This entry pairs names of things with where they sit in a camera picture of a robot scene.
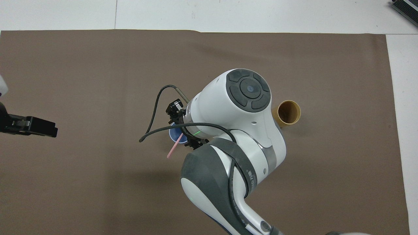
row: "metal cable strain relief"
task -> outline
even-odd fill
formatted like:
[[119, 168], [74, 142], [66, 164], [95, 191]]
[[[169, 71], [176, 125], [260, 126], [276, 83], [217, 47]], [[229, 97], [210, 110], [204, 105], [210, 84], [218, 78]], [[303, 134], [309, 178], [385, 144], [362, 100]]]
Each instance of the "metal cable strain relief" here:
[[181, 92], [181, 90], [177, 87], [176, 88], [176, 91], [177, 91], [177, 93], [183, 98], [183, 100], [186, 102], [186, 103], [189, 103], [189, 100], [187, 99], [187, 97]]

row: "blue cup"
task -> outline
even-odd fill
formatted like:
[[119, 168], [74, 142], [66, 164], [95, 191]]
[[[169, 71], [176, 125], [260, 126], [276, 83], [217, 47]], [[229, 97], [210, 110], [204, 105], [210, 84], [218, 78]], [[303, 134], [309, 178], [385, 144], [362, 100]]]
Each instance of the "blue cup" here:
[[[180, 128], [173, 128], [168, 130], [168, 135], [170, 136], [170, 139], [174, 142], [177, 141], [178, 137], [181, 135], [181, 130]], [[185, 135], [183, 135], [180, 139], [179, 143], [187, 143], [187, 137]]]

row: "brown paper sheet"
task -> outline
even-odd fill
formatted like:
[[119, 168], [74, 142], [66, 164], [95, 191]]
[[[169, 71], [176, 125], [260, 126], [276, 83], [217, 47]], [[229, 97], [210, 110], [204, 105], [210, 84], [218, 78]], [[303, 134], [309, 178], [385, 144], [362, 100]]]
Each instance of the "brown paper sheet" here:
[[59, 132], [0, 133], [0, 234], [226, 234], [181, 189], [191, 149], [167, 160], [167, 132], [138, 139], [163, 85], [192, 98], [233, 68], [302, 109], [255, 211], [286, 235], [409, 234], [384, 35], [130, 30], [2, 31], [1, 102]]

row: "pink stick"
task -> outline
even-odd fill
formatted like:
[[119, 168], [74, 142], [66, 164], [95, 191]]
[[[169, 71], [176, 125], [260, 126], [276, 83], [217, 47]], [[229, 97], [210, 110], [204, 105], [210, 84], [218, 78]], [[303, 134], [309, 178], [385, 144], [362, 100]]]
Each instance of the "pink stick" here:
[[182, 137], [183, 137], [183, 133], [178, 137], [177, 141], [174, 143], [173, 147], [171, 148], [170, 152], [167, 155], [167, 158], [170, 158], [171, 154], [173, 153], [174, 149], [176, 148], [176, 146], [178, 145]]

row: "white table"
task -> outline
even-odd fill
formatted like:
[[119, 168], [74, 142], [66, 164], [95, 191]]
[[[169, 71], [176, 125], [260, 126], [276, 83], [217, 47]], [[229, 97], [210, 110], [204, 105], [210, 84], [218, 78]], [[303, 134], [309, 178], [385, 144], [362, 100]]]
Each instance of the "white table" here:
[[418, 28], [389, 1], [0, 1], [0, 30], [115, 28], [386, 34], [410, 233], [418, 235]]

